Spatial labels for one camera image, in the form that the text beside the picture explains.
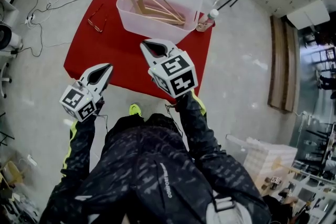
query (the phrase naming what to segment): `white box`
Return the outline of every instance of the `white box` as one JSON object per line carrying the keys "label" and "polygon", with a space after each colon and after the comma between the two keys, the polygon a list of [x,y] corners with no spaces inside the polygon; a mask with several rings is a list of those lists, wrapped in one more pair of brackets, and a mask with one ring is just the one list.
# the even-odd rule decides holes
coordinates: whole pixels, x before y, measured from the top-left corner
{"label": "white box", "polygon": [[171,97],[179,97],[198,86],[195,66],[186,51],[149,68],[156,85]]}
{"label": "white box", "polygon": [[93,96],[81,92],[79,89],[68,86],[63,93],[59,102],[62,104],[65,111],[82,122],[94,111],[97,110],[96,104],[93,101]]}

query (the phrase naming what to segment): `red tablecloth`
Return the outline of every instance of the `red tablecloth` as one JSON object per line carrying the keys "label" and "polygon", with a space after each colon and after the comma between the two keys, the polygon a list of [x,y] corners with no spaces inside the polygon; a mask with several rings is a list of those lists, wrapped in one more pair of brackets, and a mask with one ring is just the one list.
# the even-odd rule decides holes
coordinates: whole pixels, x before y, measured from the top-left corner
{"label": "red tablecloth", "polygon": [[[140,42],[148,37],[126,31],[116,7],[117,0],[93,0],[85,13],[71,43],[64,68],[68,74],[79,79],[89,67],[99,63],[111,63],[113,75],[110,84],[146,93],[174,102],[168,94],[159,89],[148,74],[148,64],[141,52]],[[107,23],[102,33],[88,23],[88,18],[100,7],[91,19],[99,28]],[[204,33],[197,31],[187,35],[177,46],[188,52],[196,67],[198,94],[208,53],[212,29]]]}

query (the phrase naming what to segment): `bottle cap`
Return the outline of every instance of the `bottle cap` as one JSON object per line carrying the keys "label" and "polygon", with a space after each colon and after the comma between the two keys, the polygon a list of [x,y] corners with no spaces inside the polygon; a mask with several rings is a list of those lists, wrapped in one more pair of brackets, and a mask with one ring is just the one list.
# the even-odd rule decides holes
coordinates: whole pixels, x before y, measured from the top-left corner
{"label": "bottle cap", "polygon": [[209,16],[210,18],[214,19],[214,18],[216,18],[218,15],[219,15],[218,10],[216,10],[216,9],[212,9],[212,10],[210,11],[210,13],[209,13],[208,16]]}

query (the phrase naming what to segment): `white storage crate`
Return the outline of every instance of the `white storage crate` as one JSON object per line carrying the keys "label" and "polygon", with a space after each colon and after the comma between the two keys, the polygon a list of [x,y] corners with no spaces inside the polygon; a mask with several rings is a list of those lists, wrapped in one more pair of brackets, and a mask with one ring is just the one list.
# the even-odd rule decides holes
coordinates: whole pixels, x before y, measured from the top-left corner
{"label": "white storage crate", "polygon": [[[163,0],[156,0],[173,14],[173,10]],[[174,44],[179,43],[191,31],[198,22],[199,11],[203,0],[166,0],[174,9],[185,18],[184,25],[170,25],[155,19],[135,13],[131,0],[117,0],[117,8],[124,28],[127,31],[149,38],[161,38],[170,40]],[[158,8],[151,0],[144,0],[148,6]]]}

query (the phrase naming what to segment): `plastic bottle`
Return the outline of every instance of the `plastic bottle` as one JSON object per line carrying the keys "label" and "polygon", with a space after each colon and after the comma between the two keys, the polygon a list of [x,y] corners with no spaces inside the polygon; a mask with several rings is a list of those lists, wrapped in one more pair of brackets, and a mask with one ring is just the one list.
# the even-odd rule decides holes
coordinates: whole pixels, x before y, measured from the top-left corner
{"label": "plastic bottle", "polygon": [[219,15],[218,10],[212,9],[209,14],[204,14],[198,21],[196,30],[199,32],[204,32],[206,29],[214,24],[215,18]]}

